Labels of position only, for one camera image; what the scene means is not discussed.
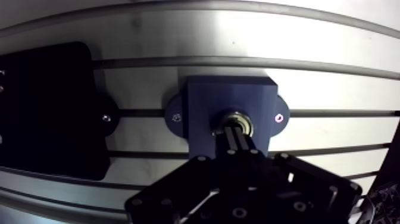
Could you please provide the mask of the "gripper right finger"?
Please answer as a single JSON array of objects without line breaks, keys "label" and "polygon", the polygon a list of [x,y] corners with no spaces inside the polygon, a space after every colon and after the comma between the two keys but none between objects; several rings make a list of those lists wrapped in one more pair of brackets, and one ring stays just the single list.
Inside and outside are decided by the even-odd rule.
[{"label": "gripper right finger", "polygon": [[245,223],[348,223],[362,188],[293,155],[266,157],[232,128],[232,217]]}]

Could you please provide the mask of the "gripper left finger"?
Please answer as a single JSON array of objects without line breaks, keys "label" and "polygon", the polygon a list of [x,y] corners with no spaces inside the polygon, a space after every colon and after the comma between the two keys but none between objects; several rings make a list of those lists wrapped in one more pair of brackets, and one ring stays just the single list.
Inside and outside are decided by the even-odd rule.
[{"label": "gripper left finger", "polygon": [[125,202],[130,223],[237,223],[238,128],[215,133],[215,158],[198,155]]}]

